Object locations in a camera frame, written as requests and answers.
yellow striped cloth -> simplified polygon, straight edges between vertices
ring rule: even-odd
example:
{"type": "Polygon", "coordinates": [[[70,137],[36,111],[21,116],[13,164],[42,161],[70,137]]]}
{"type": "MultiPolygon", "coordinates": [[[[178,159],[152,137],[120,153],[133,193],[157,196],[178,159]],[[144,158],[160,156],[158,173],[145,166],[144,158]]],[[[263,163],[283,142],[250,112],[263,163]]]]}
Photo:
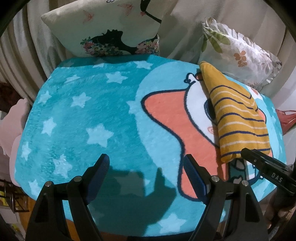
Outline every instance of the yellow striped cloth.
{"type": "Polygon", "coordinates": [[[215,109],[222,162],[241,157],[245,147],[269,154],[265,120],[251,94],[205,61],[200,69],[215,109]]]}

star-patterned blanket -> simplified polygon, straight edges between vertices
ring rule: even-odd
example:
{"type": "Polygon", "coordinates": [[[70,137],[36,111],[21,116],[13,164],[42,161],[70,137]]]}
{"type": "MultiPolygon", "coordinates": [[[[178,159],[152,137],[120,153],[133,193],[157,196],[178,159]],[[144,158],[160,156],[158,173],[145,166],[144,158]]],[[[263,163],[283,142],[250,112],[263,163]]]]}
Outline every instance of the star-patterned blanket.
{"type": "MultiPolygon", "coordinates": [[[[272,102],[235,82],[264,112],[272,154],[286,162],[272,102]]],[[[221,163],[216,130],[198,65],[150,55],[73,58],[38,93],[15,179],[36,199],[46,181],[68,182],[106,153],[110,169],[89,205],[99,230],[125,236],[189,232],[205,206],[184,172],[185,154],[223,180],[248,180],[258,200],[275,187],[244,160],[221,163]]],[[[66,201],[64,208],[71,220],[66,201]]]]}

pink plush cushion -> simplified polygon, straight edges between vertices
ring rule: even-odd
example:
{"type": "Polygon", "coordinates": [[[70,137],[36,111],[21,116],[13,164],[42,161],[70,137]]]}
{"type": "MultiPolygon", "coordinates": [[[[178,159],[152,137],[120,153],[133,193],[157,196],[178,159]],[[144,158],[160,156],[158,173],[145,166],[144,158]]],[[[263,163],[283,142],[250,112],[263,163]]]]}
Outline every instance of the pink plush cushion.
{"type": "Polygon", "coordinates": [[[14,185],[19,186],[19,187],[20,187],[20,185],[15,180],[15,160],[17,159],[17,150],[20,145],[21,137],[22,137],[22,135],[19,135],[17,138],[15,138],[12,148],[11,148],[11,154],[10,154],[10,159],[9,159],[9,174],[10,174],[11,182],[14,185]]]}
{"type": "Polygon", "coordinates": [[[21,135],[24,130],[29,112],[28,100],[20,99],[16,105],[10,108],[9,113],[0,124],[0,145],[9,157],[15,138],[21,135]]]}

blanket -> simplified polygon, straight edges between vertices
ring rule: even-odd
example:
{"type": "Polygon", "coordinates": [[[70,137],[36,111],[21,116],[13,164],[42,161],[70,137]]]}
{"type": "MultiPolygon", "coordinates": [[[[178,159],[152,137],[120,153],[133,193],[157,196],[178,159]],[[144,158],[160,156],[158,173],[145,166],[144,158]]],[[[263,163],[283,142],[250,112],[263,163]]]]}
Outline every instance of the blanket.
{"type": "Polygon", "coordinates": [[[243,148],[270,154],[266,118],[252,95],[213,65],[203,61],[200,69],[215,109],[221,161],[241,157],[243,148]]]}
{"type": "MultiPolygon", "coordinates": [[[[195,229],[205,205],[183,169],[188,153],[211,175],[229,182],[248,180],[261,200],[275,186],[244,160],[221,162],[209,93],[203,81],[191,76],[202,78],[198,65],[151,55],[62,62],[29,114],[16,181],[36,199],[46,181],[68,182],[108,154],[110,169],[89,209],[100,231],[125,236],[195,229]]],[[[273,156],[285,162],[270,99],[236,83],[265,113],[273,156]]],[[[64,209],[71,220],[67,201],[64,209]]]]}

wooden surface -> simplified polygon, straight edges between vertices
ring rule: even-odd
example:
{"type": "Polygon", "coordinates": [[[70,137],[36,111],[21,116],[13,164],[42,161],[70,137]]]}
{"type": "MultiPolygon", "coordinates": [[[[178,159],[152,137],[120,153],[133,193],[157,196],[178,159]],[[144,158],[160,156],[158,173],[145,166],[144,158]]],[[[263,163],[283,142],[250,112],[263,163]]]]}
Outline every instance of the wooden surface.
{"type": "MultiPolygon", "coordinates": [[[[33,199],[29,198],[28,209],[30,210],[30,212],[29,213],[20,213],[20,221],[21,221],[22,226],[25,231],[27,231],[31,211],[34,208],[34,205],[35,205],[35,201],[33,199]]],[[[70,220],[67,220],[67,224],[68,224],[71,238],[74,241],[80,241],[78,234],[76,232],[76,228],[74,226],[74,223],[70,220]]],[[[104,232],[101,232],[101,235],[102,235],[102,238],[104,239],[104,241],[126,241],[126,239],[127,239],[127,237],[125,237],[125,236],[113,235],[113,234],[108,234],[108,233],[104,233],[104,232]]]]}

